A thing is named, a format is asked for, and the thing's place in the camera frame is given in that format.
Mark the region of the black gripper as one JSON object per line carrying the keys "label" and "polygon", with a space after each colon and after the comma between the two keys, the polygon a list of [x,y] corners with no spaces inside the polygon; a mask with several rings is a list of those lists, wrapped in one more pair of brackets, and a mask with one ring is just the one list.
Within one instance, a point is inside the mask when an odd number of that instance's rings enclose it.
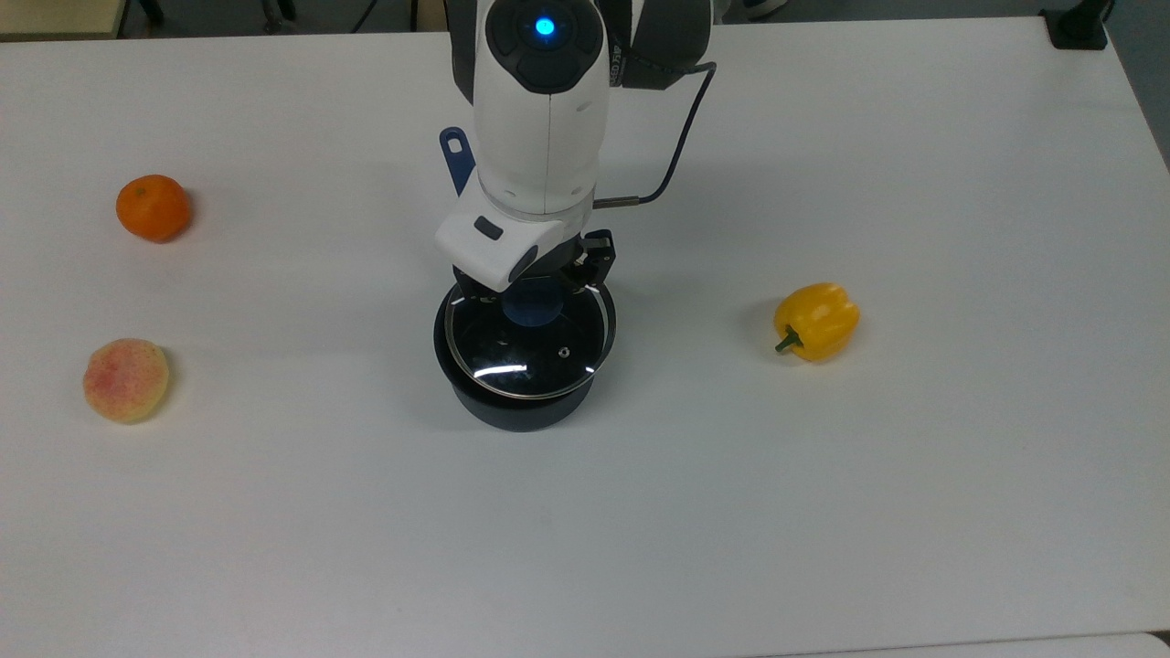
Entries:
{"label": "black gripper", "polygon": [[[549,251],[539,259],[539,277],[569,281],[569,290],[577,294],[586,287],[601,286],[610,276],[617,251],[610,229],[593,229],[581,237],[573,237]],[[494,302],[493,288],[480,283],[472,275],[452,267],[460,295],[479,302]]]}

